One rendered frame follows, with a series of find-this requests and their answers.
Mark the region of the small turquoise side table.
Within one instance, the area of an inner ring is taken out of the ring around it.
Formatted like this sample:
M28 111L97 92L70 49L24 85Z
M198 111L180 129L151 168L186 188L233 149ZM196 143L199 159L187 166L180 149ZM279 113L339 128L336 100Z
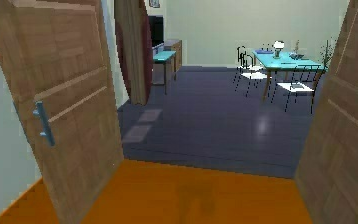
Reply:
M161 51L159 53L156 53L153 56L153 63L154 64L162 64L164 67L164 93L167 93L167 63L171 60L176 60L176 52L175 51Z

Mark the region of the brown wooden cabinet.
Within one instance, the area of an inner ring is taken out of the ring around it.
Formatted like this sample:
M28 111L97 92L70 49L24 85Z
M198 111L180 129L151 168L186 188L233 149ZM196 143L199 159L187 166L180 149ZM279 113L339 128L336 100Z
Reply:
M168 39L164 42L164 49L176 52L174 71L177 72L182 66L182 41L179 39Z

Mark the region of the brown and maroon curtain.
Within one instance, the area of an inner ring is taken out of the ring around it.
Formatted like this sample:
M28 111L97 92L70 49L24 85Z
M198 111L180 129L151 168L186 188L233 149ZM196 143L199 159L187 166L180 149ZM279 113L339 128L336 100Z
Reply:
M114 0L115 35L123 81L132 104L149 99L153 53L144 0Z

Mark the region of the black television set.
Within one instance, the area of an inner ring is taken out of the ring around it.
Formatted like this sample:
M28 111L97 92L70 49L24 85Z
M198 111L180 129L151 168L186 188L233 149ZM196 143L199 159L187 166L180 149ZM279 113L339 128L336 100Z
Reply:
M164 42L164 18L162 16L149 16L152 46Z

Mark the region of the brown wooden room door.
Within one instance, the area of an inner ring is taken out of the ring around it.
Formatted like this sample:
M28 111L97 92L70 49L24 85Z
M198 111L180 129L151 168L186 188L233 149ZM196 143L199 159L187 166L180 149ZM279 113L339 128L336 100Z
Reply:
M80 224L124 159L101 0L0 0L0 66L58 223Z
M358 224L358 0L350 0L295 173L313 224Z

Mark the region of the turquoise dining table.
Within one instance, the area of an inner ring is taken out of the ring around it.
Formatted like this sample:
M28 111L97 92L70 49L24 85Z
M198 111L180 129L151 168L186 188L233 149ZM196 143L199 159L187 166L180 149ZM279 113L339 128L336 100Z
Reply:
M267 79L262 100L265 100L269 96L270 84L275 81L278 72L285 72L285 77L288 77L289 72L287 72L287 69L290 69L292 66L319 64L309 59L293 60L290 58L289 52L280 52L279 59L275 59L273 54L257 54L255 50L252 53L266 70Z

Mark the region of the white table lamp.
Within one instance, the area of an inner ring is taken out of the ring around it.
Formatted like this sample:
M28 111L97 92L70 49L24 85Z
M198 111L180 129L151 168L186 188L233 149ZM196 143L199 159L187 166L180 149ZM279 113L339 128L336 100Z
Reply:
M285 44L283 41L277 40L274 42L273 47L275 49L274 51L274 58L279 59L280 58L280 52L284 48Z

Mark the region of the dark bowl with stem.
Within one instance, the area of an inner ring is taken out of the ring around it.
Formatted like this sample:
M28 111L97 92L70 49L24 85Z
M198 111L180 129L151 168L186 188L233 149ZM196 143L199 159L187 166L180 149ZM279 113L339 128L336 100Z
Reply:
M299 53L299 43L300 41L297 40L293 51L290 53L290 58L293 60L301 60L304 57L303 54Z

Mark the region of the thin green house plant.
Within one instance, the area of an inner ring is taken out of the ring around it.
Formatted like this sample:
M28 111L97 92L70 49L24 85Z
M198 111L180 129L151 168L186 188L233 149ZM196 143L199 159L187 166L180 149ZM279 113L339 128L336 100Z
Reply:
M331 59L334 54L336 40L333 38L327 39L322 46L321 56L322 64L325 69L328 69L330 66Z

